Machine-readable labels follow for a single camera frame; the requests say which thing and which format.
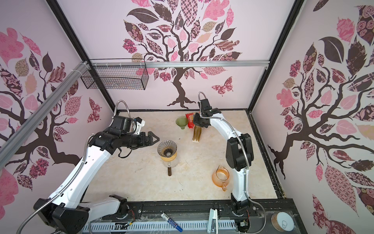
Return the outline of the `orange coffee filter pack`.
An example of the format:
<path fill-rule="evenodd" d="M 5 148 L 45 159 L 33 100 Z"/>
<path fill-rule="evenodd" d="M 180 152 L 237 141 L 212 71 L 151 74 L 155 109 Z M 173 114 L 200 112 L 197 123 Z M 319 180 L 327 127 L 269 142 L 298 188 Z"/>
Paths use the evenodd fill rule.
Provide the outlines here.
<path fill-rule="evenodd" d="M 195 125 L 194 130 L 193 130 L 192 141 L 200 142 L 201 134 L 202 134 L 202 127 Z"/>

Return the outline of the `clear ribbed glass dripper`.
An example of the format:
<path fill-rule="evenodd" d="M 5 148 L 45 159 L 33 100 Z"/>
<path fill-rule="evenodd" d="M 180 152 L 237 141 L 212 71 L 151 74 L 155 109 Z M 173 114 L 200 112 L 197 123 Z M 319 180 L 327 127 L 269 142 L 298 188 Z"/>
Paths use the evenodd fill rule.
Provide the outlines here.
<path fill-rule="evenodd" d="M 163 158 L 171 158 L 177 153 L 177 144 L 172 140 L 165 140 L 158 145 L 157 152 Z"/>

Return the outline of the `clear glass carafe brown handle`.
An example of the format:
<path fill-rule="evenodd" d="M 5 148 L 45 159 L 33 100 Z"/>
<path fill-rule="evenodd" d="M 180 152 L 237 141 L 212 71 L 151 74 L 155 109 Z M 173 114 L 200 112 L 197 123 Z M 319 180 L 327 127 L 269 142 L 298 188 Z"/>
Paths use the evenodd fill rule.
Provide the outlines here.
<path fill-rule="evenodd" d="M 172 161 L 166 162 L 163 161 L 163 165 L 167 168 L 168 176 L 172 176 L 173 168 L 175 168 L 179 163 L 179 159 L 174 159 Z"/>

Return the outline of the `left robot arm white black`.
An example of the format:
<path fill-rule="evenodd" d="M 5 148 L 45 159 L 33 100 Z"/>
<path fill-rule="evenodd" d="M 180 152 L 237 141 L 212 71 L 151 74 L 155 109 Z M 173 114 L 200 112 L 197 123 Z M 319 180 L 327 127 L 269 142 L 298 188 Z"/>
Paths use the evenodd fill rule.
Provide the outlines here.
<path fill-rule="evenodd" d="M 104 163 L 123 147 L 131 151 L 153 146 L 160 138 L 143 132 L 141 118 L 114 116 L 111 125 L 89 137 L 82 159 L 48 199 L 39 199 L 34 209 L 43 222 L 65 234 L 77 234 L 89 222 L 108 215 L 126 216 L 127 200 L 118 195 L 83 203 L 91 181 Z"/>

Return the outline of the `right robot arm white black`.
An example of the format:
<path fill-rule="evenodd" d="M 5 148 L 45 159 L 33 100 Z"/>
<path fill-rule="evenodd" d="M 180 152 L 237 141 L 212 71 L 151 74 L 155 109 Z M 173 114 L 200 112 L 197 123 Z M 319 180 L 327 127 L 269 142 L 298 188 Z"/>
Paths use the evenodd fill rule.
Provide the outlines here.
<path fill-rule="evenodd" d="M 231 205 L 233 213 L 241 215 L 251 206 L 248 195 L 248 175 L 253 161 L 251 136 L 236 130 L 217 108 L 212 108 L 208 99 L 198 101 L 199 113 L 193 123 L 199 127 L 214 127 L 226 140 L 226 161 L 232 169 L 233 190 Z"/>

